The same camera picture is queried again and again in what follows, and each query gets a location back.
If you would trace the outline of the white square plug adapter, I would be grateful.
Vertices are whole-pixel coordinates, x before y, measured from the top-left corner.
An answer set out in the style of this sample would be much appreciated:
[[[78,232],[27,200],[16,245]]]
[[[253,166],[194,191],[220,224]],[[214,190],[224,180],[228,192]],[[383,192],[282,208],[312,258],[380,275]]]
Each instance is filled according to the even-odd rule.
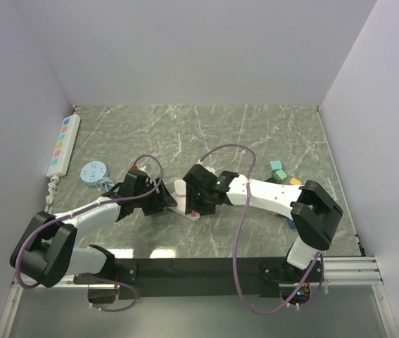
[[[174,187],[175,187],[175,194],[178,197],[186,196],[186,182],[185,181],[183,181],[182,179],[175,180]]]

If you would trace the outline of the round blue power hub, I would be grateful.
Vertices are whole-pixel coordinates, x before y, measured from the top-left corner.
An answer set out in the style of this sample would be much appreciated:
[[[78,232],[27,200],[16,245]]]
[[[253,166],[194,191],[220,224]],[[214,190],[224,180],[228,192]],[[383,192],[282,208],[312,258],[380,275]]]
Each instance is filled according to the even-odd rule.
[[[108,191],[114,181],[109,177],[107,165],[102,161],[86,163],[80,171],[80,179],[89,187],[97,187]]]

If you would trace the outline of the teal charger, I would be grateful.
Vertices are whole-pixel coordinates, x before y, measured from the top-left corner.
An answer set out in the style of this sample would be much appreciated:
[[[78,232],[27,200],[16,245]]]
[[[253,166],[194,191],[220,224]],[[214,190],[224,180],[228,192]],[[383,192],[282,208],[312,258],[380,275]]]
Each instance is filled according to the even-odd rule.
[[[279,160],[271,161],[270,166],[271,166],[272,172],[277,172],[278,170],[283,169],[283,165],[281,164],[281,161],[279,161]]]

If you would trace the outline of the green charger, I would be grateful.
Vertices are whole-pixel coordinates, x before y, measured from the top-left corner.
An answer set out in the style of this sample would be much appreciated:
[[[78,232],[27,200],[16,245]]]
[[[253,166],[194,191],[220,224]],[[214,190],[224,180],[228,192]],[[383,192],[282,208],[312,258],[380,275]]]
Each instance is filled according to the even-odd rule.
[[[272,176],[278,182],[281,182],[288,177],[288,175],[282,169],[273,171]]]

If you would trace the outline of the yellow usb charger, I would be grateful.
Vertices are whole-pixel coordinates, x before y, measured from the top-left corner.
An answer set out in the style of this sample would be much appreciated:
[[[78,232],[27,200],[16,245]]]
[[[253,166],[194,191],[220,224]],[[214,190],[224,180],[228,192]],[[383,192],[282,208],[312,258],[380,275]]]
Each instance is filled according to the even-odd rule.
[[[289,182],[290,185],[302,185],[302,182],[296,178],[292,178]]]

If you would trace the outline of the long white power strip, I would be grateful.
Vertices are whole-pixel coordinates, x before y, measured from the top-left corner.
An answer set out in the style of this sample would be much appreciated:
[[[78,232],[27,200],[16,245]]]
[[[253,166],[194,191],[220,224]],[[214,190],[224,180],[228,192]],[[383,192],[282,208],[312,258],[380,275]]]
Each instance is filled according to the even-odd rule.
[[[67,174],[79,125],[80,117],[75,113],[65,118],[62,122],[56,147],[46,174],[49,178],[48,195],[46,196],[47,206],[53,204],[60,179]]]

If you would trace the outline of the black cube socket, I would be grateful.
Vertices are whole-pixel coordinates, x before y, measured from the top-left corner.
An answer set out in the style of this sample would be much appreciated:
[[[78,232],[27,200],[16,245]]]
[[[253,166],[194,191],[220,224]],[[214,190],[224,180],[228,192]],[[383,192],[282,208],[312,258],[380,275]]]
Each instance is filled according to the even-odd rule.
[[[266,179],[265,181],[269,182],[269,183],[273,183],[273,184],[279,184],[279,180],[274,177],[270,177],[270,178]]]

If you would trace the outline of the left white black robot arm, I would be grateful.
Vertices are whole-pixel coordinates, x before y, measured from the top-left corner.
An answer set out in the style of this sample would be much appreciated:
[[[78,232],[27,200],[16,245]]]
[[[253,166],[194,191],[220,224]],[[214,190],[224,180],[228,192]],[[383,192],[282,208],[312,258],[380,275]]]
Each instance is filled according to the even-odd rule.
[[[177,205],[163,181],[117,183],[97,200],[72,211],[35,214],[10,257],[18,284],[25,289],[52,287],[69,274],[76,238],[114,223],[140,208],[144,215]]]

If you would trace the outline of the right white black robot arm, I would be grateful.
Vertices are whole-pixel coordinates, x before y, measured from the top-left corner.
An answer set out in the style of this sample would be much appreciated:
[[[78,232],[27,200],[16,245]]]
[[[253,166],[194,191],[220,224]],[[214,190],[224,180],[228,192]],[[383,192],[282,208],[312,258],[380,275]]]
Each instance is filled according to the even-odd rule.
[[[249,179],[224,171],[184,176],[188,188],[214,205],[259,208],[292,220],[298,237],[283,263],[286,278],[298,281],[308,271],[308,265],[320,251],[327,251],[343,217],[343,210],[316,181],[304,185],[285,185]]]

